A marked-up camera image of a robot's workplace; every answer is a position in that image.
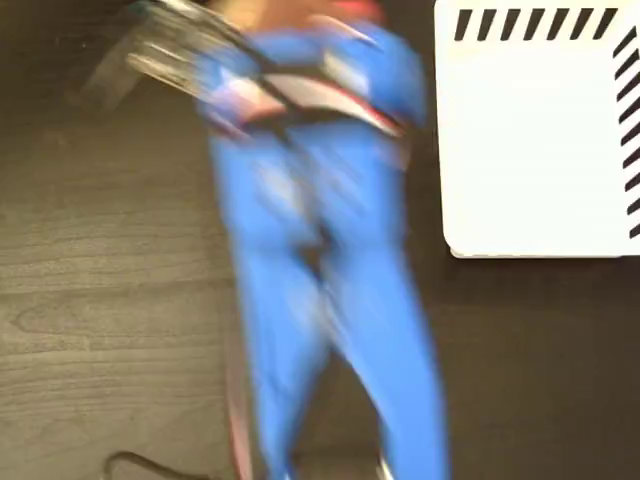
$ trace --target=figure's leg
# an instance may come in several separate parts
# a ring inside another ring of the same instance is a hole
[[[402,252],[402,178],[393,144],[340,127],[319,155],[338,346],[381,417],[395,480],[448,478],[445,408],[426,318]]]
[[[317,284],[289,252],[235,249],[260,429],[270,479],[291,476],[288,454],[327,348]]]
[[[339,346],[376,405],[391,474],[395,480],[446,480],[443,394],[404,261],[391,249],[341,256]]]
[[[313,234],[287,183],[287,154],[269,136],[241,146],[219,140],[214,151],[244,311],[261,449],[271,480],[290,475],[288,453],[327,356],[314,318],[318,285],[293,250],[294,243],[310,242]]]

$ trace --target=action figure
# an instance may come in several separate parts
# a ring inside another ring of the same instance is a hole
[[[421,64],[375,5],[304,5],[306,23],[251,34],[278,71],[225,47],[200,72],[269,478],[294,476],[288,454],[333,347],[379,413],[393,478],[447,480],[443,394],[402,251],[402,134],[425,123]],[[327,239],[307,262],[301,250]]]

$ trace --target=blue costume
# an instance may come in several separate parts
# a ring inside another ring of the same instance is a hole
[[[395,480],[446,480],[444,400],[402,252],[397,141],[383,131],[390,125],[385,115],[424,124],[421,65],[389,32],[368,23],[354,27],[367,40],[329,31],[253,39],[278,65],[324,65],[355,94],[350,111],[366,110],[360,118],[290,125],[289,145],[268,128],[254,128],[248,139],[232,135],[246,129],[225,88],[260,74],[249,56],[225,48],[201,64],[201,112],[229,133],[213,137],[211,149],[245,316],[261,448],[271,480],[292,478],[288,453],[310,387],[334,347],[377,408]],[[316,222],[335,240],[322,260],[323,279],[295,249],[319,242]]]

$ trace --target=cable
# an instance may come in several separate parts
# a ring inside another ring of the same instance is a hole
[[[121,450],[109,455],[102,464],[102,474],[100,480],[113,480],[113,468],[117,462],[128,462],[158,474],[170,480],[218,480],[209,475],[197,475],[192,473],[179,472],[154,462],[137,453]]]

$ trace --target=figure's belt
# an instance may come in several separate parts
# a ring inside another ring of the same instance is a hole
[[[372,107],[351,92],[323,80],[292,74],[267,74],[265,78],[304,109],[329,110],[361,120],[391,136],[400,136],[402,127],[392,116]],[[249,124],[258,118],[286,113],[285,107],[266,94],[254,80],[237,77],[225,82],[210,95],[214,104],[231,102],[239,122]]]

